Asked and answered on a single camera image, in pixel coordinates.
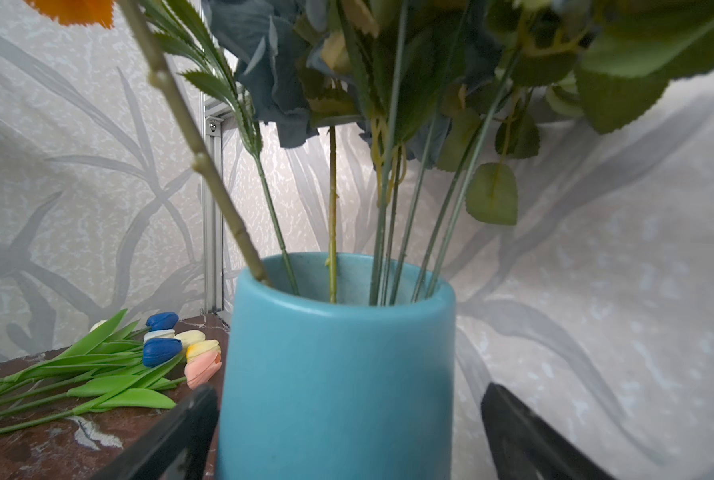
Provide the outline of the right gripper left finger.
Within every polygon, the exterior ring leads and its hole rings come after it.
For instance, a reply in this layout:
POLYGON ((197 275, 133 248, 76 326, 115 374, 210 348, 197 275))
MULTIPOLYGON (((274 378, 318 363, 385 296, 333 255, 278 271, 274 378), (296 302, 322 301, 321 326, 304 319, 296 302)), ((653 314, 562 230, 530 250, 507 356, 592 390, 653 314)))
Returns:
POLYGON ((218 393, 201 385, 92 477, 201 479, 218 419, 218 393))

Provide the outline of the light blue rose bouquet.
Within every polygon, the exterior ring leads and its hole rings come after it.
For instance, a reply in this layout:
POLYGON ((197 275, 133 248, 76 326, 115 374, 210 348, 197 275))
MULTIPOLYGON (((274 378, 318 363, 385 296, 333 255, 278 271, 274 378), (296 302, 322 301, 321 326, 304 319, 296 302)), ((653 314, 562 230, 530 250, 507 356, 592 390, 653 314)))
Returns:
POLYGON ((676 80, 714 71, 714 1, 206 1, 243 101, 301 146, 354 123, 377 174, 370 294, 395 301, 406 249, 395 203, 410 161, 453 180, 424 266, 439 272, 462 212, 517 219, 511 159, 540 148, 530 105, 607 134, 676 80))

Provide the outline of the teal cylindrical vase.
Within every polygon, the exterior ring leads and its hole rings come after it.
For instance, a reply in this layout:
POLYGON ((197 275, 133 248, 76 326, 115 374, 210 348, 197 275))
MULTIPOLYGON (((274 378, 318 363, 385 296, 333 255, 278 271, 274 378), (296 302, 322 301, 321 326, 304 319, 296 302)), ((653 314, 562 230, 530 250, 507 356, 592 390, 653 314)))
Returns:
POLYGON ((445 281, 369 304, 373 259, 323 252, 265 260, 270 284, 237 282, 219 419, 220 479, 447 479, 456 298, 445 281))

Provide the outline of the dark blue rose stem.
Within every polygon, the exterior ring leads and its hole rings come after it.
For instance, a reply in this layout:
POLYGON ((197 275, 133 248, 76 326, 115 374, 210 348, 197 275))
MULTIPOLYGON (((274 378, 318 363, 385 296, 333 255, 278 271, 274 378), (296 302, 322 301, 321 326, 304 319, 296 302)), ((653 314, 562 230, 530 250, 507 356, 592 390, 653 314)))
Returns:
POLYGON ((329 271, 329 301, 337 302, 337 136, 336 127, 329 127, 330 142, 330 193, 329 193, 329 254, 327 266, 329 271))

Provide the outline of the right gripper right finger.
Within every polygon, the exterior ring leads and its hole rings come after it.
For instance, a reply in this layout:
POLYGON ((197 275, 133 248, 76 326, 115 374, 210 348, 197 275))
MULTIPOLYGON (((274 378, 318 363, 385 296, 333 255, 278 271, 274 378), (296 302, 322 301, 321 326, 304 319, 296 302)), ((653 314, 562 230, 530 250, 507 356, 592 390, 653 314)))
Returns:
POLYGON ((489 384, 480 409, 500 479, 613 480, 506 387, 489 384))

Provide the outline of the orange marigold flower stem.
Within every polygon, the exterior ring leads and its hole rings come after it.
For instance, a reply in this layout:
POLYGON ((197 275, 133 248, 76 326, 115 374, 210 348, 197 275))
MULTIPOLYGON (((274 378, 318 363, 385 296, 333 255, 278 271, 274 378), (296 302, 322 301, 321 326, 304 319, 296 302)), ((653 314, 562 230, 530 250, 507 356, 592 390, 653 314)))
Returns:
MULTIPOLYGON (((184 71, 181 76, 202 93, 227 104, 234 113, 242 143, 255 161, 289 284, 297 295, 299 290, 292 262, 261 163, 263 141, 260 126, 253 120, 250 107, 238 92, 224 53, 219 50, 205 22, 190 2, 138 2, 165 57, 168 54, 184 57, 196 65, 194 70, 184 71)), ((113 10, 116 5, 119 6, 116 1, 29 1, 27 4, 64 26, 100 25, 107 29, 113 27, 113 10)))

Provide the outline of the beige sunflower stem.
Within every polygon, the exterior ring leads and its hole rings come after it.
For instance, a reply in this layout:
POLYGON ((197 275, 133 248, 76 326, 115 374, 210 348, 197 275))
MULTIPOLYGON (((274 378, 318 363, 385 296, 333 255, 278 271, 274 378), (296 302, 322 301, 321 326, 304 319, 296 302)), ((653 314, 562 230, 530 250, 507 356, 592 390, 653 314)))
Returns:
POLYGON ((159 89, 164 95, 183 137, 193 153, 192 168, 203 177, 209 187, 251 275, 258 282, 271 287, 272 283, 264 262, 260 258, 246 225, 224 186, 213 157, 207 150, 203 135, 191 115, 189 105, 178 88, 159 43, 149 29, 139 2, 121 0, 118 1, 118 4, 148 63, 148 80, 150 84, 159 89))

